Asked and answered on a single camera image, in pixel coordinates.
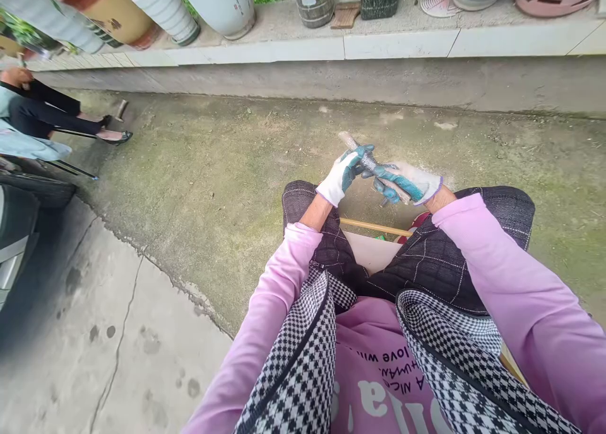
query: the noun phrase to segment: pink shirt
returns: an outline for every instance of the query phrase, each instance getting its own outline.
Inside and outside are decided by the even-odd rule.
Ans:
[[[531,389],[583,432],[606,432],[606,335],[577,297],[501,229],[479,194],[447,205],[432,220],[463,253]],[[233,431],[321,238],[302,224],[288,225],[183,433]],[[393,303],[360,297],[336,324],[332,432],[450,432]]]

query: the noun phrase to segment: hand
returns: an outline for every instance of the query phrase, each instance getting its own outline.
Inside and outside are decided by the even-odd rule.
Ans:
[[[427,173],[406,162],[390,162],[378,165],[374,171],[365,171],[363,178],[376,177],[374,187],[378,192],[387,197],[391,203],[397,203],[400,198],[396,191],[380,183],[379,179],[385,179],[397,184],[406,191],[413,200],[414,205],[421,205],[430,200],[442,186],[442,177]]]
[[[13,66],[2,72],[0,80],[17,88],[23,88],[33,80],[32,72],[27,68]]]
[[[374,145],[361,145],[354,151],[347,150],[339,156],[326,179],[316,188],[316,192],[336,207],[343,197],[345,191],[352,185],[356,176],[362,173],[364,168],[356,166],[364,153],[374,150]]]

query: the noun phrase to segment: light blue jacket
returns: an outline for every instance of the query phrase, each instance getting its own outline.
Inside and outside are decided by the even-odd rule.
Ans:
[[[20,133],[4,118],[8,118],[8,104],[17,93],[0,86],[0,154],[53,161],[71,153],[67,145]]]

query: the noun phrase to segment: green rubber-coated glove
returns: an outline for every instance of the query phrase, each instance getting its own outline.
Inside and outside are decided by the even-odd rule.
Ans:
[[[362,173],[363,167],[358,166],[358,162],[364,156],[364,153],[374,150],[374,145],[361,145],[354,151],[347,150],[342,156],[339,156],[330,173],[322,183],[316,188],[316,192],[328,200],[332,206],[337,207],[345,191],[352,185],[356,176]]]
[[[362,178],[376,177],[374,187],[378,192],[387,197],[391,203],[400,201],[396,191],[380,183],[379,179],[385,179],[397,184],[406,191],[414,205],[421,205],[431,199],[442,187],[443,178],[433,175],[421,169],[411,166],[407,162],[390,162],[379,164],[372,172],[364,171]]]

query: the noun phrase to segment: mossy concrete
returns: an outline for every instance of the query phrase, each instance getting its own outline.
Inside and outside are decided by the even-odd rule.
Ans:
[[[508,184],[537,213],[530,253],[557,273],[606,325],[604,122],[577,118],[301,100],[235,99],[73,90],[84,110],[114,112],[124,97],[133,139],[119,147],[57,135],[69,161],[100,180],[73,178],[120,237],[174,280],[208,298],[219,325],[237,332],[267,259],[282,238],[283,187],[318,183],[343,150],[339,131],[444,174],[448,186]],[[342,214],[408,228],[419,211],[379,208],[356,180]]]

